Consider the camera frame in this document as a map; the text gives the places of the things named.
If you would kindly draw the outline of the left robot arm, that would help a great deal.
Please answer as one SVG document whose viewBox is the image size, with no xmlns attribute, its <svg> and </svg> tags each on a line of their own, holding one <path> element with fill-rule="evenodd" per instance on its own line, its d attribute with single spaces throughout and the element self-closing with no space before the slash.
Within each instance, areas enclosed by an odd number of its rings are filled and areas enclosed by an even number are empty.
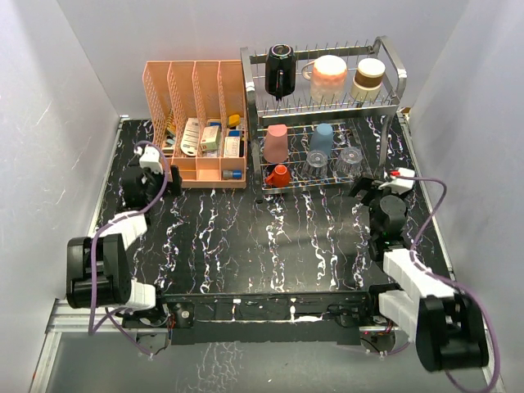
<svg viewBox="0 0 524 393">
<path fill-rule="evenodd" d="M 174 196 L 182 193 L 182 178 L 172 166 L 173 180 L 166 184 L 163 174 L 131 166 L 121 180 L 122 195 L 117 214 L 92 247 L 93 237 L 75 237 L 67 244 L 66 299 L 73 309 L 87 309 L 92 303 L 92 284 L 96 284 L 96 306 L 140 311 L 149 325 L 159 327 L 169 317 L 169 306 L 158 300 L 151 284 L 138 282 L 130 273 L 126 251 L 143 234 L 151 222 L 141 212 L 155 197 L 167 190 Z"/>
</svg>

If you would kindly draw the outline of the black ceramic mug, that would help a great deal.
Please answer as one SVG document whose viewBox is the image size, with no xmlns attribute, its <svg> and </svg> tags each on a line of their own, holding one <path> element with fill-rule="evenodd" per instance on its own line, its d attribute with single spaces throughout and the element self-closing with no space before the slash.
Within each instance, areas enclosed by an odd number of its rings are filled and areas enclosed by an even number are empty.
<svg viewBox="0 0 524 393">
<path fill-rule="evenodd" d="M 279 102 L 296 87 L 296 54 L 287 44 L 273 45 L 265 59 L 266 92 Z"/>
</svg>

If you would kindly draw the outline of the peach plastic desk organizer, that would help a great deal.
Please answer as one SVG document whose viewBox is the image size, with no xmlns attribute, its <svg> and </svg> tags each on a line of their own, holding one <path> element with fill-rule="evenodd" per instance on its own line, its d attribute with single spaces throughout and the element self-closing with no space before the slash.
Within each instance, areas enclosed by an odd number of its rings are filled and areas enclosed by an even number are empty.
<svg viewBox="0 0 524 393">
<path fill-rule="evenodd" d="M 142 82 L 170 177 L 185 188 L 244 188 L 247 124 L 239 60 L 149 61 Z"/>
</svg>

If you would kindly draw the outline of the blue plastic tumbler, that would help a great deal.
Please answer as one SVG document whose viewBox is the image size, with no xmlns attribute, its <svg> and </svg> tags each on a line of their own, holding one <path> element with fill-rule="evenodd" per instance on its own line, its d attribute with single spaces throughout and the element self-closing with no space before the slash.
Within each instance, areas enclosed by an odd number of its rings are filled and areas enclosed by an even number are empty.
<svg viewBox="0 0 524 393">
<path fill-rule="evenodd" d="M 322 151 L 327 157 L 331 156 L 334 131 L 331 124 L 317 124 L 309 142 L 311 151 Z"/>
</svg>

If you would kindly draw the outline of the white red-print box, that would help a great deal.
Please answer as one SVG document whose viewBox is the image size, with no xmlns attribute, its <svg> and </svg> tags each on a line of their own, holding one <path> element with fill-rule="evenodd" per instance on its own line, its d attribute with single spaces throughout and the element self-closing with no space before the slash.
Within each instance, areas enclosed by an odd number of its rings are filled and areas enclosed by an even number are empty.
<svg viewBox="0 0 524 393">
<path fill-rule="evenodd" d="M 223 158 L 238 158 L 240 156 L 242 140 L 238 136 L 226 137 L 224 139 Z"/>
</svg>

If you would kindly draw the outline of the yellow eraser block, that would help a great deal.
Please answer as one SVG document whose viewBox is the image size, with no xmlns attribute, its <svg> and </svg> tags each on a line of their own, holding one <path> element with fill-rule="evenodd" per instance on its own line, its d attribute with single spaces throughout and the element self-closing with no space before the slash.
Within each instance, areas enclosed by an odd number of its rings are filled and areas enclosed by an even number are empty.
<svg viewBox="0 0 524 393">
<path fill-rule="evenodd" d="M 230 115 L 228 117 L 228 127 L 234 129 L 241 123 L 241 116 L 238 114 Z"/>
</svg>

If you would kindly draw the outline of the steel two-tier dish rack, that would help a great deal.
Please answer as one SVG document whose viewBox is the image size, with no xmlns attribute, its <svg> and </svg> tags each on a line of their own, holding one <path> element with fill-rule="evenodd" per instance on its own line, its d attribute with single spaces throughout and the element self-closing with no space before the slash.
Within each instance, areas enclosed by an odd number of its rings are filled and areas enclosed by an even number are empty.
<svg viewBox="0 0 524 393">
<path fill-rule="evenodd" d="M 338 177 L 334 172 L 334 165 L 337 153 L 345 145 L 343 138 L 348 142 L 364 142 L 363 132 L 349 129 L 358 119 L 378 118 L 382 122 L 382 128 L 379 156 L 377 160 L 371 160 L 369 155 L 365 155 L 362 173 L 357 178 L 369 184 L 385 178 L 390 127 L 397 116 L 400 99 L 407 84 L 407 71 L 390 38 L 383 35 L 376 37 L 373 43 L 364 45 L 356 43 L 345 47 L 306 48 L 295 53 L 300 62 L 312 61 L 323 55 L 337 55 L 346 61 L 358 62 L 365 58 L 376 58 L 381 54 L 387 57 L 389 67 L 397 73 L 397 81 L 392 84 L 389 79 L 383 79 L 381 91 L 375 98 L 354 98 L 345 92 L 339 101 L 331 98 L 315 102 L 307 96 L 308 89 L 303 84 L 297 84 L 293 94 L 277 101 L 264 89 L 262 73 L 266 56 L 252 54 L 247 47 L 241 48 L 246 120 L 253 168 L 252 183 L 258 188 L 255 194 L 257 203 L 263 202 L 266 196 L 306 192 L 320 186 L 350 189 L 350 180 Z M 334 126 L 337 144 L 328 160 L 327 178 L 307 179 L 300 171 L 306 162 L 309 140 L 315 126 L 320 123 Z M 285 124 L 288 128 L 289 158 L 286 165 L 291 171 L 291 182 L 286 187 L 269 186 L 265 182 L 272 168 L 272 164 L 263 157 L 265 133 L 269 126 L 276 124 Z"/>
</svg>

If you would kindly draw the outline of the clear faceted glass cup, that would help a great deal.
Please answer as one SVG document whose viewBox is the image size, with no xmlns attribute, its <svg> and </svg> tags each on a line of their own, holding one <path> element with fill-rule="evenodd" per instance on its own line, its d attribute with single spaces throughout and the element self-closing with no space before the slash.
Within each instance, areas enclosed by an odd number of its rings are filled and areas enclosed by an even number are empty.
<svg viewBox="0 0 524 393">
<path fill-rule="evenodd" d="M 328 157 L 320 150 L 313 150 L 307 154 L 305 174 L 310 178 L 325 178 L 328 173 Z"/>
</svg>

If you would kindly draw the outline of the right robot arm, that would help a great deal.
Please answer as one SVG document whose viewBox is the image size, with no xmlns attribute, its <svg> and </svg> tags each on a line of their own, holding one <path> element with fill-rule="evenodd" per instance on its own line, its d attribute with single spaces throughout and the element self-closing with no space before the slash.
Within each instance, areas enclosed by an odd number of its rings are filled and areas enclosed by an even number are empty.
<svg viewBox="0 0 524 393">
<path fill-rule="evenodd" d="M 436 278 L 404 239 L 404 199 L 413 188 L 413 174 L 398 169 L 387 183 L 362 175 L 350 191 L 353 197 L 362 192 L 368 207 L 370 257 L 397 285 L 365 304 L 366 318 L 376 325 L 389 319 L 404 330 L 428 372 L 485 367 L 489 351 L 480 307 Z"/>
</svg>

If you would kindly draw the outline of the brown and cream cup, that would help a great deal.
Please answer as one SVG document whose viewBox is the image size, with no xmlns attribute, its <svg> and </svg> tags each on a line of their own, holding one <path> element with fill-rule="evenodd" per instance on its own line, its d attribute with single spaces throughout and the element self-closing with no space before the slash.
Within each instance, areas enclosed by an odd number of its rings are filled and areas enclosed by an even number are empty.
<svg viewBox="0 0 524 393">
<path fill-rule="evenodd" d="M 374 102 L 382 88 L 385 64 L 377 58 L 364 58 L 355 71 L 350 95 L 357 102 Z"/>
</svg>

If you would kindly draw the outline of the pink plastic tumbler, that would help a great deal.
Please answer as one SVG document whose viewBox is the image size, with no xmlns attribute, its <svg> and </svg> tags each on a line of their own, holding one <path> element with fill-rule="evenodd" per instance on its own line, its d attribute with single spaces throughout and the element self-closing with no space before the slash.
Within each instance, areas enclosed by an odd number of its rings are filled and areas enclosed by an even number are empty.
<svg viewBox="0 0 524 393">
<path fill-rule="evenodd" d="M 263 156 L 271 164 L 278 164 L 287 160 L 288 141 L 285 124 L 274 124 L 268 127 L 264 140 Z"/>
</svg>

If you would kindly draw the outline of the small orange ceramic mug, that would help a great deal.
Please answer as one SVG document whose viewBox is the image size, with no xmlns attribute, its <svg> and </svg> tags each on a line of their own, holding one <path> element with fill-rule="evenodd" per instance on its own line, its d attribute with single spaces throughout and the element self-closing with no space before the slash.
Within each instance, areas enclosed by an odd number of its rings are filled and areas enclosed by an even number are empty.
<svg viewBox="0 0 524 393">
<path fill-rule="evenodd" d="M 287 187 L 291 182 L 291 174 L 284 164 L 274 167 L 271 174 L 265 179 L 265 183 L 271 187 Z"/>
</svg>

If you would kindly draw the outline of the pink textured mug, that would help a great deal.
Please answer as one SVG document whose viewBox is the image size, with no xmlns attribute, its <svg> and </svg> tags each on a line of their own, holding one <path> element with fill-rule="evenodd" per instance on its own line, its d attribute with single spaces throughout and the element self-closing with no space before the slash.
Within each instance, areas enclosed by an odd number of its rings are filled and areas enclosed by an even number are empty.
<svg viewBox="0 0 524 393">
<path fill-rule="evenodd" d="M 342 99 L 348 70 L 341 57 L 321 56 L 304 65 L 301 73 L 309 81 L 310 96 L 314 102 L 330 104 Z"/>
</svg>

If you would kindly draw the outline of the white barcode card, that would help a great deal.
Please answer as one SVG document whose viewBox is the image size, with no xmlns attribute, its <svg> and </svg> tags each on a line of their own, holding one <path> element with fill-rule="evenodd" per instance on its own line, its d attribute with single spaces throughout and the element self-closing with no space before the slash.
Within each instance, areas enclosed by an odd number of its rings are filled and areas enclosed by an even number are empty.
<svg viewBox="0 0 524 393">
<path fill-rule="evenodd" d="M 188 118 L 184 126 L 180 149 L 186 156 L 196 156 L 200 141 L 200 126 L 197 118 Z"/>
</svg>

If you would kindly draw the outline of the green and white box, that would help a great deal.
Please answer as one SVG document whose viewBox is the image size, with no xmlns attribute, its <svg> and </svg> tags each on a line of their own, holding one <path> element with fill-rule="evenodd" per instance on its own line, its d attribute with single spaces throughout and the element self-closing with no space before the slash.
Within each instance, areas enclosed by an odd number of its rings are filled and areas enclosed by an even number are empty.
<svg viewBox="0 0 524 393">
<path fill-rule="evenodd" d="M 203 151 L 216 151 L 219 148 L 221 129 L 217 124 L 204 127 L 200 147 Z"/>
</svg>

